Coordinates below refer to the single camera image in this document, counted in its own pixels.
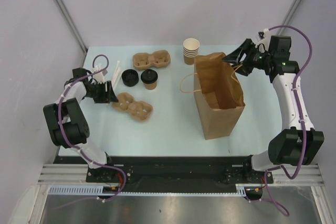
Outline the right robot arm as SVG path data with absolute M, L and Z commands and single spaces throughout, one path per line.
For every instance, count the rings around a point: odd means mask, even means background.
M 253 155 L 251 164 L 242 169 L 243 179 L 254 183 L 261 171 L 282 165 L 300 168 L 310 165 L 324 142 L 324 134 L 311 122 L 301 92 L 300 68 L 290 60 L 291 38 L 272 35 L 255 44 L 246 39 L 222 60 L 248 76 L 254 69 L 265 72 L 272 84 L 280 107 L 282 129 L 268 145 L 267 151 Z

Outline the brown paper bag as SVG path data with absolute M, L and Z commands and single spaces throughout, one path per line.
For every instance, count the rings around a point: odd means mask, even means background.
M 245 108 L 244 94 L 236 70 L 223 61 L 226 55 L 215 52 L 194 59 L 192 90 L 206 140 L 230 136 Z

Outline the single brown paper cup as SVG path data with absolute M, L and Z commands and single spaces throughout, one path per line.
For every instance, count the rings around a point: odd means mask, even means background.
M 154 90 L 157 87 L 157 81 L 152 82 L 152 83 L 144 82 L 144 86 L 147 90 Z

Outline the black coffee cup lid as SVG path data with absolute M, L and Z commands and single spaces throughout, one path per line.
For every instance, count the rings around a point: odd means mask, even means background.
M 146 69 L 141 73 L 141 80 L 145 84 L 152 84 L 157 82 L 158 73 L 153 69 Z

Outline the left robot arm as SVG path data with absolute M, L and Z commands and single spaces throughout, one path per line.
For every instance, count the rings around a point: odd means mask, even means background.
M 115 178 L 116 169 L 108 164 L 107 154 L 90 143 L 88 122 L 80 107 L 84 98 L 97 104 L 117 102 L 113 85 L 104 77 L 105 70 L 95 66 L 92 71 L 85 68 L 72 70 L 73 77 L 65 82 L 64 91 L 56 102 L 43 108 L 51 141 L 56 146 L 77 152 L 89 168 L 97 169 L 98 176 L 105 182 Z

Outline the brown pulp cup carrier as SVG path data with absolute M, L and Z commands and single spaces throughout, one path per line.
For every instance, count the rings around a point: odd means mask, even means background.
M 153 106 L 144 101 L 137 101 L 127 93 L 122 92 L 117 95 L 118 102 L 113 102 L 112 107 L 119 112 L 127 112 L 130 117 L 139 122 L 147 121 L 152 112 Z

